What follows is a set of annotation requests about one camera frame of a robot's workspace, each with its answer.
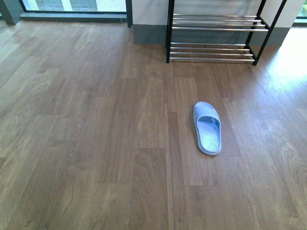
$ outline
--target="slipper strap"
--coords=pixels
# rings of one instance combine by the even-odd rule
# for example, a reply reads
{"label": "slipper strap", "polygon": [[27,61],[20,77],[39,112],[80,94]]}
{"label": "slipper strap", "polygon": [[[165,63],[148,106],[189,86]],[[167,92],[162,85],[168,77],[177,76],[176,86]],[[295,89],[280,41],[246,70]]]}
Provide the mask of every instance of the slipper strap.
{"label": "slipper strap", "polygon": [[208,117],[213,117],[214,119],[218,120],[219,123],[221,123],[220,117],[217,114],[217,111],[213,108],[197,106],[194,108],[194,112],[195,112],[195,118],[197,121],[203,116],[208,116]]}

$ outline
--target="metal shoe rack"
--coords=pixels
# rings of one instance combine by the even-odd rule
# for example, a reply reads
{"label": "metal shoe rack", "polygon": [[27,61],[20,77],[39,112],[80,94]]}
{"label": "metal shoe rack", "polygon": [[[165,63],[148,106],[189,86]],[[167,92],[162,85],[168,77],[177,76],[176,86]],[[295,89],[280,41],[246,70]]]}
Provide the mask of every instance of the metal shoe rack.
{"label": "metal shoe rack", "polygon": [[[261,17],[266,0],[262,0],[255,16],[193,15],[174,13],[175,0],[169,0],[166,33],[166,62],[213,61],[241,62],[257,65],[287,0],[283,0],[272,24]],[[200,44],[172,42],[173,30],[249,32],[245,44]],[[249,46],[254,32],[267,33],[257,54]]]}

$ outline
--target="floor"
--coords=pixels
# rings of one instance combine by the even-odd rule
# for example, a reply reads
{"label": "floor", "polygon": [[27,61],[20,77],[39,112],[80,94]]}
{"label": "floor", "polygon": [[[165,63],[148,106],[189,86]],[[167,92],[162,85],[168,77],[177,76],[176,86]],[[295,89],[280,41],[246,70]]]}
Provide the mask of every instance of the floor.
{"label": "floor", "polygon": [[306,37],[255,67],[166,64],[125,23],[0,21],[0,230],[307,229]]}

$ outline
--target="gray baseboard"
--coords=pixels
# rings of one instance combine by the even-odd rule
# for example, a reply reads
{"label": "gray baseboard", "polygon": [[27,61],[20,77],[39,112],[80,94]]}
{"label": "gray baseboard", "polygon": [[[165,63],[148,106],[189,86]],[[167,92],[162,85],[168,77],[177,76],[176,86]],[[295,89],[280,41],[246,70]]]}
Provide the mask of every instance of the gray baseboard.
{"label": "gray baseboard", "polygon": [[[281,46],[290,28],[274,28],[268,46]],[[134,43],[165,44],[166,25],[133,25]],[[212,44],[244,44],[248,32],[216,32],[216,31],[173,31],[173,42],[212,43]],[[250,42],[252,46],[260,46],[266,33],[254,32]]]}
{"label": "gray baseboard", "polygon": [[123,23],[127,15],[121,14],[86,14],[86,13],[23,13],[22,20],[28,21],[56,21],[79,23]]}

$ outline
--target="slipper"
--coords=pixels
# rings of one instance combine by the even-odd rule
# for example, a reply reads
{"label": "slipper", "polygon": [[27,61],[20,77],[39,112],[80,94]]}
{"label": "slipper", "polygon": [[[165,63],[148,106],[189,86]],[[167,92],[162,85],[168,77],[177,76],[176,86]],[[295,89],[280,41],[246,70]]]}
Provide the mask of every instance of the slipper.
{"label": "slipper", "polygon": [[215,108],[207,102],[197,102],[193,110],[197,142],[200,150],[215,156],[221,152],[221,121]]}

